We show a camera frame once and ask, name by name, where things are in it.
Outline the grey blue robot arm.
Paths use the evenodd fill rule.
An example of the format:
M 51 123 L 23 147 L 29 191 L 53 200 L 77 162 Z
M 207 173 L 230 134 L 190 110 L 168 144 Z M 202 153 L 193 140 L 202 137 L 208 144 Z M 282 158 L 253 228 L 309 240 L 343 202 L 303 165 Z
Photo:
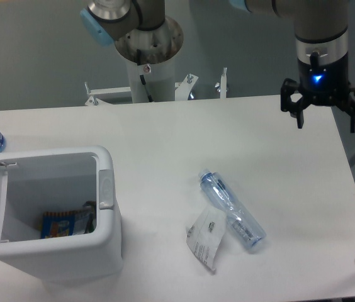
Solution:
M 281 110 L 303 126 L 309 106 L 335 106 L 350 117 L 355 132 L 355 84 L 348 76 L 347 1 L 232 1 L 249 13 L 293 21 L 299 80 L 285 79 Z M 80 13 L 87 31 L 100 45 L 114 45 L 140 67 L 138 82 L 153 101 L 146 72 L 172 59 L 183 45 L 181 27 L 166 16 L 164 1 L 89 1 Z

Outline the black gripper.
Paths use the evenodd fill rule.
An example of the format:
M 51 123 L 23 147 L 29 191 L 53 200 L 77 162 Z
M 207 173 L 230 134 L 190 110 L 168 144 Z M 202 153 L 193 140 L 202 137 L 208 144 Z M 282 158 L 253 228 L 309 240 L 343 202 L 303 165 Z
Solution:
M 310 64 L 298 60 L 300 83 L 286 78 L 280 92 L 282 112 L 289 112 L 296 119 L 298 129 L 303 128 L 303 111 L 311 104 L 336 106 L 350 118 L 350 132 L 355 133 L 355 84 L 349 83 L 348 53 L 341 59 L 313 69 Z M 292 100 L 298 92 L 301 97 Z

